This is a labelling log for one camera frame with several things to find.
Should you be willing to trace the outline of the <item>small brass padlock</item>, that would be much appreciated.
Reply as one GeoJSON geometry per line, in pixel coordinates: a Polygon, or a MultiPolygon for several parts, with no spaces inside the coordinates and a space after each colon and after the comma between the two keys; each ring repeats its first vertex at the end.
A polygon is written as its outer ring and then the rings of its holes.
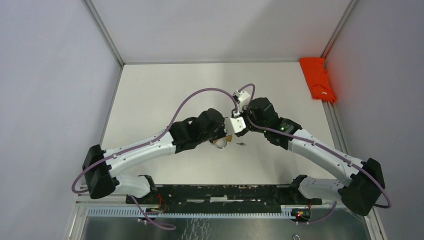
{"type": "Polygon", "coordinates": [[[232,141],[232,138],[233,138],[232,135],[228,135],[226,137],[213,140],[211,142],[211,144],[214,145],[218,149],[224,149],[228,145],[228,143],[230,143],[232,141]]]}

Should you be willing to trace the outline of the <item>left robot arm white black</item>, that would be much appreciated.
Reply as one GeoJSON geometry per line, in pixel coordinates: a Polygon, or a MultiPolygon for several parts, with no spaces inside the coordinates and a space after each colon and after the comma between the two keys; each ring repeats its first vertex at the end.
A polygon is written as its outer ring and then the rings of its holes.
{"type": "Polygon", "coordinates": [[[147,161],[193,150],[202,143],[225,137],[226,121],[219,111],[210,108],[198,117],[176,121],[168,130],[125,147],[103,150],[98,144],[91,146],[82,165],[90,198],[124,194],[145,204],[153,203],[157,190],[152,177],[130,176],[126,172],[147,161]]]}

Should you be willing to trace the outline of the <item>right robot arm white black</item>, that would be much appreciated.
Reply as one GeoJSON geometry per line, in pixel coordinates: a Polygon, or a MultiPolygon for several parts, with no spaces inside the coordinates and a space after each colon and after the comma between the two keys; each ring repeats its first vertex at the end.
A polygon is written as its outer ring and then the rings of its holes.
{"type": "Polygon", "coordinates": [[[297,177],[289,189],[289,199],[302,204],[307,199],[342,202],[352,212],[366,216],[373,207],[390,208],[381,164],[373,159],[361,160],[318,140],[300,124],[278,116],[266,97],[240,103],[238,114],[247,132],[263,134],[272,145],[300,155],[330,173],[333,178],[297,177]]]}

